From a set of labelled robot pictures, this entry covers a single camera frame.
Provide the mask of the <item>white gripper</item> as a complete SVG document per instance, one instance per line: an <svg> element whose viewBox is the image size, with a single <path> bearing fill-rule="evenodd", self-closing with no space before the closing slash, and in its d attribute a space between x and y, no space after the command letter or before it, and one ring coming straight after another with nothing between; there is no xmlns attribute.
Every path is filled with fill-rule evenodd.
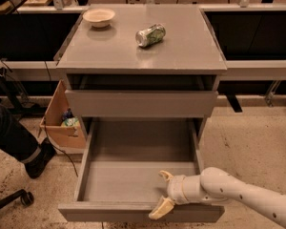
<svg viewBox="0 0 286 229"><path fill-rule="evenodd" d="M173 210L175 204L200 203L203 199L200 176L173 176L164 170L161 170L159 175L167 181L168 198L159 199L157 205L149 213L150 219L163 218Z"/></svg>

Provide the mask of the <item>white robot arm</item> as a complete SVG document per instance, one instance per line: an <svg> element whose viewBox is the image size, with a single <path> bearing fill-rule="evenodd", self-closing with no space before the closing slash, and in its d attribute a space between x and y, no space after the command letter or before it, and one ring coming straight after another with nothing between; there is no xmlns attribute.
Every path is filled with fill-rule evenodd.
<svg viewBox="0 0 286 229"><path fill-rule="evenodd" d="M245 183L215 167L204 169L197 176L159 174L167 183L167 197L161 197L149 213L150 219L169 214L175 205L216 204L233 199L255 210L286 229L286 195Z"/></svg>

